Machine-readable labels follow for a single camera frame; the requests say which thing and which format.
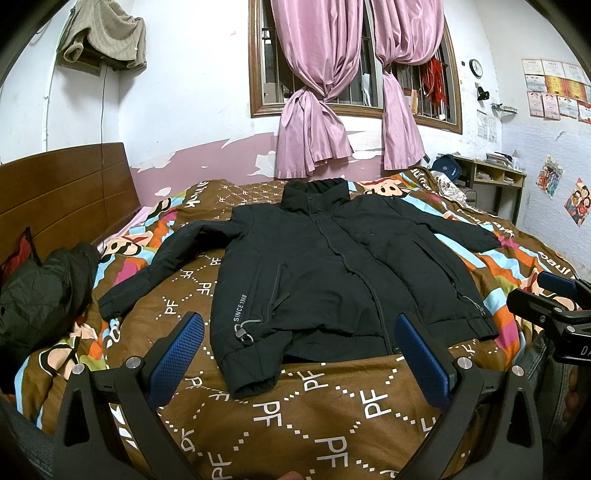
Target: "gray towel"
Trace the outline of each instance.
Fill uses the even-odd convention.
[[[111,0],[78,0],[64,29],[58,52],[69,62],[78,60],[86,39],[92,47],[129,70],[146,66],[145,22],[128,15]]]

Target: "brown bedspread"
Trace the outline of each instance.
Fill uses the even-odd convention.
[[[511,223],[441,198],[425,169],[350,185],[354,194],[396,194],[434,215],[479,223],[499,236],[502,248],[476,255],[441,240],[463,258],[501,332],[497,340],[470,340],[450,351],[481,367],[509,367],[531,338],[531,329],[522,328],[509,313],[507,293],[525,288],[550,295],[537,286],[537,274],[550,270],[570,277],[572,266]],[[131,355],[144,355],[193,310],[206,322],[205,340],[172,401],[158,415],[204,478],[277,479],[292,470],[306,479],[394,478],[439,416],[423,399],[401,355],[284,365],[277,386],[263,395],[238,401],[225,392],[207,327],[223,250],[208,251],[187,264],[141,299],[123,321],[100,318],[96,299],[146,266],[173,230],[196,219],[228,219],[236,205],[278,202],[282,186],[280,181],[242,187],[225,180],[202,182],[163,200],[145,224],[113,240],[99,269],[95,301],[84,318],[69,337],[31,355],[21,368],[16,385],[21,412],[52,434],[75,363],[91,369],[118,367]],[[141,468],[124,413],[118,406],[112,411],[128,452]],[[478,418],[450,470],[461,468],[470,454]]]

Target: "metal screw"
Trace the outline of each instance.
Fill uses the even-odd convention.
[[[523,369],[519,365],[513,365],[513,368],[511,368],[511,371],[515,375],[517,375],[518,377],[523,377],[523,375],[525,374],[525,372],[523,371]]]
[[[461,356],[460,358],[458,358],[457,364],[460,368],[463,368],[464,370],[470,370],[472,368],[472,360],[470,360],[466,356]]]
[[[80,375],[84,371],[84,364],[76,364],[74,368],[72,368],[72,373],[74,375]]]
[[[140,357],[138,357],[138,356],[130,356],[125,361],[125,366],[127,368],[138,368],[141,362],[142,362],[142,359]]]

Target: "blue gripper pad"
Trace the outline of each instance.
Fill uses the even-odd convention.
[[[447,374],[404,314],[394,322],[394,337],[425,400],[445,411],[451,401]]]
[[[538,285],[545,290],[553,291],[561,297],[573,299],[577,296],[577,284],[570,278],[559,277],[550,272],[538,275]]]
[[[147,401],[152,410],[168,404],[201,347],[205,334],[203,318],[198,313],[191,312],[191,315],[150,375]]]

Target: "jacket sleeve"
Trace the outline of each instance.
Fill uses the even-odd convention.
[[[112,287],[99,299],[100,315],[110,320],[127,314],[142,297],[202,252],[226,248],[234,239],[246,235],[245,215],[227,221],[198,220],[169,236],[158,248],[152,263],[132,277]]]
[[[433,233],[451,238],[471,252],[486,252],[501,246],[496,235],[481,226],[423,212],[405,200],[391,200],[394,209],[406,219],[425,225]]]

